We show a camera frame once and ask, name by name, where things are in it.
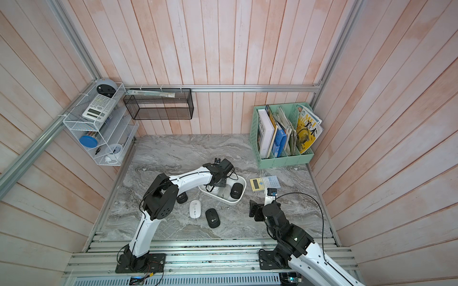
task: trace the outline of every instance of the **blue lid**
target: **blue lid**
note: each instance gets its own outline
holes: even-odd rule
[[[84,147],[94,148],[94,147],[97,147],[98,142],[97,142],[97,139],[95,139],[94,137],[84,135],[84,136],[81,136],[80,143]]]

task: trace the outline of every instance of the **gray marble table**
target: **gray marble table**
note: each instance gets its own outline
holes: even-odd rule
[[[102,227],[102,240],[131,240],[138,226],[138,209],[143,194],[160,173],[177,175],[197,169],[214,158],[227,158],[238,175],[248,184],[250,178],[276,175],[282,186],[279,195],[304,192],[318,200],[312,179],[305,165],[259,170],[248,143],[248,135],[157,135],[137,140],[137,151],[132,159],[122,186],[115,194],[109,214]],[[193,240],[218,238],[268,238],[266,226],[248,216],[249,200],[264,202],[263,192],[253,192],[248,185],[239,204],[229,206],[202,194],[198,188],[189,190],[188,201],[176,203],[173,212],[159,225],[154,240]],[[202,215],[189,217],[189,203],[199,199]],[[322,216],[316,203],[300,194],[291,194],[278,200],[291,223],[313,237],[321,237]],[[205,211],[217,210],[221,225],[210,228]],[[324,236],[332,233],[325,218]]]

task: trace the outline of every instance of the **white tray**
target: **white tray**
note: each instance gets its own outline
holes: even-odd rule
[[[243,186],[243,190],[242,190],[242,195],[240,196],[239,199],[233,199],[231,196],[230,196],[230,190],[232,189],[232,186],[235,184],[235,183],[240,183],[242,184]],[[236,205],[240,202],[240,200],[242,199],[243,197],[243,194],[245,193],[245,189],[246,189],[246,181],[245,179],[242,177],[242,176],[238,176],[238,180],[234,180],[234,179],[231,179],[231,178],[227,178],[226,180],[226,187],[222,188],[222,187],[215,187],[211,193],[210,192],[207,192],[205,190],[205,185],[200,185],[199,186],[199,190],[201,190],[204,194],[206,194],[207,196],[210,196],[214,199],[217,199],[219,201],[222,201],[223,203],[227,204],[227,205]]]

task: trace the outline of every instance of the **black cable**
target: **black cable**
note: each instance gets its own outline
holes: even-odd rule
[[[232,176],[232,174],[235,174],[235,176],[237,177],[237,179],[232,179],[230,176]],[[226,177],[228,177],[229,179],[232,179],[234,181],[238,181],[239,180],[239,176],[237,175],[237,173],[235,172],[235,168],[232,168],[232,173],[227,175]]]
[[[159,283],[161,283],[161,281],[162,281],[162,278],[164,278],[164,269],[162,269],[162,276],[161,276],[161,279],[159,279],[159,282],[158,282],[158,283],[156,283],[156,285],[154,285],[154,286],[158,286],[158,285],[159,285]]]
[[[342,276],[348,283],[350,283],[351,286],[354,286],[353,283],[351,283],[342,273],[340,273],[337,269],[334,268],[334,266],[329,263],[329,261],[326,261],[328,265],[330,265],[337,273],[340,274],[340,276]]]
[[[194,175],[194,174],[199,174],[199,173],[211,173],[210,171],[202,171],[202,172],[195,172],[195,173],[191,173],[191,174],[187,174],[187,175],[184,175],[184,176],[181,176],[179,177],[178,179],[181,179],[181,178],[184,178],[186,176],[190,176],[190,175]]]
[[[270,236],[271,239],[276,240],[276,239],[273,238],[273,236],[270,235],[269,227],[267,226],[267,223],[266,223],[266,231],[267,231],[267,234]]]
[[[208,187],[208,185],[205,185],[205,190],[206,190],[207,192],[209,192],[209,193],[211,193],[211,192],[213,191],[213,189],[215,188],[215,186],[212,186],[212,189],[211,189],[211,190],[208,190],[207,187]]]
[[[292,193],[287,193],[287,194],[304,194],[306,196],[309,196],[312,200],[315,201],[315,203],[318,205],[318,207],[320,208],[320,212],[321,212],[321,219],[322,219],[322,222],[323,222],[323,227],[322,227],[322,230],[321,230],[321,247],[323,248],[323,259],[324,261],[326,261],[326,258],[324,256],[324,215],[323,215],[323,210],[321,209],[321,206],[320,204],[318,203],[318,201],[312,197],[311,195],[309,194],[306,194],[306,193],[301,193],[301,192],[292,192]],[[283,196],[286,196],[287,194],[283,194],[279,197],[277,197],[275,200],[278,200],[279,198],[283,197]]]

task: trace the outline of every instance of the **white computer mouse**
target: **white computer mouse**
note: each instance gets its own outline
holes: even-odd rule
[[[189,216],[191,218],[199,218],[201,215],[202,204],[199,200],[192,200],[189,204]]]

